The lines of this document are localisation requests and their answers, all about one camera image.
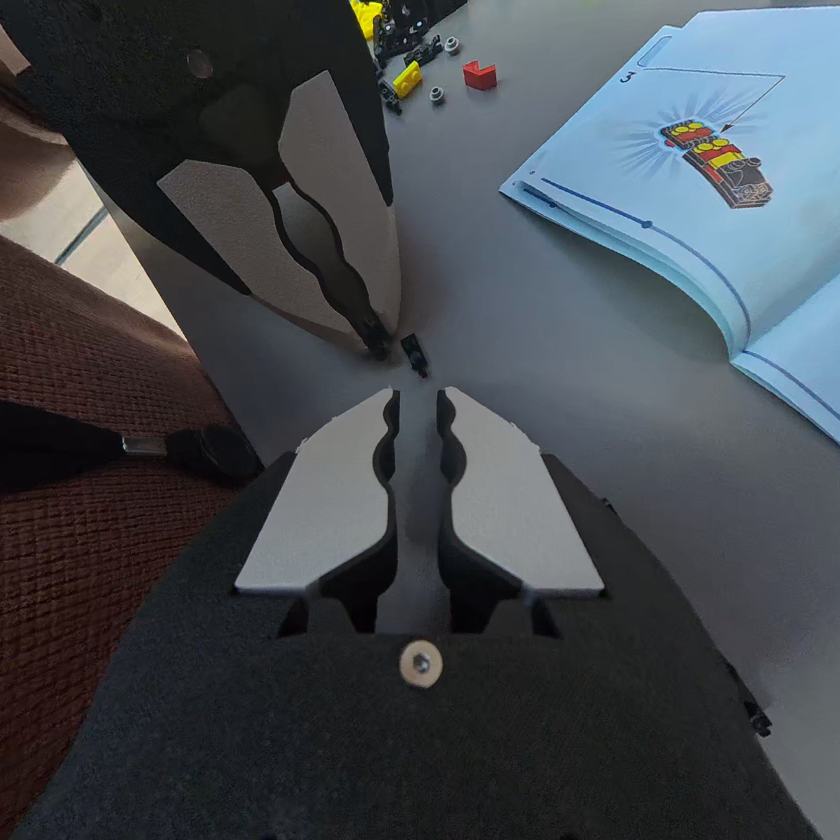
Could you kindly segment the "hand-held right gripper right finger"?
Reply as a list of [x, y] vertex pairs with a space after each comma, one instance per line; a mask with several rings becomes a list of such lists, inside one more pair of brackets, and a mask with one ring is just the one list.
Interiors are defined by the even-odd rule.
[[442, 471], [450, 488], [444, 546], [450, 588], [479, 574], [500, 596], [597, 597], [605, 584], [540, 447], [454, 386], [437, 394]]

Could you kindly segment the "pile of black red bricks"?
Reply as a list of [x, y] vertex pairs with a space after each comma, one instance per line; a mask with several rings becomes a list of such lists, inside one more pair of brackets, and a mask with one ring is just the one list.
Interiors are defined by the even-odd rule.
[[350, 5], [371, 44], [374, 63], [384, 70], [397, 56], [403, 56], [406, 65], [434, 58], [444, 48], [438, 36], [427, 41], [429, 29], [467, 1], [350, 1]]

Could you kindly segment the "grey desk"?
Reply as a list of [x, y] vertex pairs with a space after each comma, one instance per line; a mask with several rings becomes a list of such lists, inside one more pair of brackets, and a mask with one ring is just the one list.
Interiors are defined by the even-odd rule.
[[717, 325], [669, 281], [542, 220], [498, 186], [663, 25], [773, 2], [468, 2], [444, 21], [465, 60], [385, 115], [402, 265], [400, 335], [421, 380], [347, 351], [194, 268], [97, 192], [231, 414], [273, 462], [385, 386], [398, 572], [378, 631], [446, 629], [436, 393], [454, 385], [556, 455], [667, 567], [764, 704], [762, 739], [823, 838], [838, 838], [838, 447], [728, 362]]

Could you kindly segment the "open light blue instruction booklet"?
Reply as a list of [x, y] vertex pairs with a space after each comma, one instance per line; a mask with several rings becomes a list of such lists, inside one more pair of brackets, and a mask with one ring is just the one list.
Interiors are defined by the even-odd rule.
[[839, 439], [839, 10], [663, 26], [499, 187], [669, 280]]

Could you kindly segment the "brown knitted sweater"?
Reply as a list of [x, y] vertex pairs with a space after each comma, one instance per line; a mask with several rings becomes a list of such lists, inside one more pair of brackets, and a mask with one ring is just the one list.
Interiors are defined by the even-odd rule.
[[235, 492], [124, 437], [236, 427], [184, 339], [1, 244], [1, 832], [57, 771], [144, 597]]

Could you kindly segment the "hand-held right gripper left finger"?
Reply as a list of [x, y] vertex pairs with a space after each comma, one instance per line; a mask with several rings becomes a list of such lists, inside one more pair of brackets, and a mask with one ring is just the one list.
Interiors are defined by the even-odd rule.
[[301, 442], [263, 528], [235, 580], [251, 595], [309, 595], [381, 541], [389, 493], [375, 452], [399, 406], [386, 387]]

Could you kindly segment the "small black brick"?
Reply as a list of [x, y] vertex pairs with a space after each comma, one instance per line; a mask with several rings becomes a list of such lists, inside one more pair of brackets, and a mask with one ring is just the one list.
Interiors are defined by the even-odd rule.
[[412, 371], [422, 380], [427, 381], [431, 373], [431, 367], [417, 334], [415, 332], [409, 333], [401, 339], [400, 344]]

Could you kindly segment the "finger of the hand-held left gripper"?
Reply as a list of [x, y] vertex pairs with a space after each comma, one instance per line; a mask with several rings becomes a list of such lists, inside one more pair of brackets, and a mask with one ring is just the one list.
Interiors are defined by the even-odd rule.
[[393, 336], [403, 294], [395, 210], [383, 197], [329, 70], [292, 90], [278, 151], [292, 184], [323, 210], [343, 263], [360, 276], [373, 313]]
[[337, 234], [343, 277], [330, 280], [290, 241], [276, 195], [237, 167], [184, 161], [158, 186], [219, 255], [247, 293], [283, 319], [383, 361], [394, 333], [394, 211], [375, 185], [361, 210], [339, 200], [339, 219], [320, 214]]

